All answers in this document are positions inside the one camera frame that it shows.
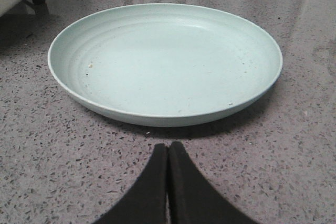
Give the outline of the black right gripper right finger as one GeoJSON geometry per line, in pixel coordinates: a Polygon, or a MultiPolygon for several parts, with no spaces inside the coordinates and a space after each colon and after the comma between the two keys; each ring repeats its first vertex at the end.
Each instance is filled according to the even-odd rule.
{"type": "Polygon", "coordinates": [[[172,223],[255,223],[207,181],[181,142],[169,147],[167,178],[172,223]]]}

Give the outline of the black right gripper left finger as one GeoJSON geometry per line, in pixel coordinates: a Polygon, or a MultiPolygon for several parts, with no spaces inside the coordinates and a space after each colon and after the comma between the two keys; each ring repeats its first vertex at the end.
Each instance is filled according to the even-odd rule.
{"type": "Polygon", "coordinates": [[[166,223],[167,147],[153,153],[127,193],[95,223],[166,223]]]}

